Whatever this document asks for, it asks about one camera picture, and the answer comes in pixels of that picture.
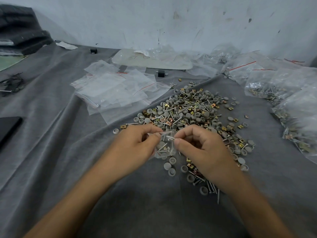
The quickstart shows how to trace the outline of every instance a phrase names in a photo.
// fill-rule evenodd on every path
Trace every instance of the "white wall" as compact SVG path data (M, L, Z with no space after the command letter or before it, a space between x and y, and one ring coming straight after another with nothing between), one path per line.
M271 57L317 56L317 0L0 1L32 7L54 39L73 44L208 53L232 42Z

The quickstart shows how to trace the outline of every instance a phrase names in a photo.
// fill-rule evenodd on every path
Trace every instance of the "table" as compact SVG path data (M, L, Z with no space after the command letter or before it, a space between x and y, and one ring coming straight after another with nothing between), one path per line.
M24 118L0 151L1 237L25 234L101 156L114 138L113 129L131 122L139 112L108 126L100 114L88 115L85 103L69 85L85 75L83 68L90 63L107 60L117 51L98 48L92 55L89 47L69 51L51 44L0 73L4 79L6 74L23 72L28 82L19 93L0 98L1 117ZM249 124L238 131L256 143L245 158L248 175L289 228L299 237L314 237L317 165L281 138L282 127L270 115L269 103L245 96L243 88L222 76L193 80L182 71L168 73L159 81L176 82L178 89L189 81L201 81L196 88L240 101L233 111L221 107L219 112L223 123L230 115ZM162 100L170 95L173 89ZM78 237L248 237L228 197L221 194L217 205L216 195L200 195L180 172L185 158L176 159L174 177L164 170L163 160L154 158L113 185Z

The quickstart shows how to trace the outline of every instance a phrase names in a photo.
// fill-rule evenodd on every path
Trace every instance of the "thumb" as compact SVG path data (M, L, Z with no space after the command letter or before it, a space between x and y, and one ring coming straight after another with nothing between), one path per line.
M192 146L190 143L183 139L175 139L174 144L176 146L176 149L183 153L190 160L194 160L197 154L201 152L200 149Z
M161 135L159 133L154 133L141 143L142 149L148 157L151 156L155 146L159 144L160 140Z

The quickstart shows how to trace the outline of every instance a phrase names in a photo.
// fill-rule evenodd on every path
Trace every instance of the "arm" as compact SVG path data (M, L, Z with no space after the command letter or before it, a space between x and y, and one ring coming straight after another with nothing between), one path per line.
M190 125L174 137L176 148L230 197L252 237L294 237L264 196L240 171L218 134Z
M132 126L120 132L100 160L74 188L47 213L24 238L75 236L109 187L144 164L160 141L162 130L151 124ZM147 133L154 133L147 138Z

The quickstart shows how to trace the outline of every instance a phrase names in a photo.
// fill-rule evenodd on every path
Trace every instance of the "right hand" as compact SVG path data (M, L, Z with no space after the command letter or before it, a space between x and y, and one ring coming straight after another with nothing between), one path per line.
M234 193L245 181L220 135L197 125L181 129L174 136L177 150L189 158L210 182L223 192Z

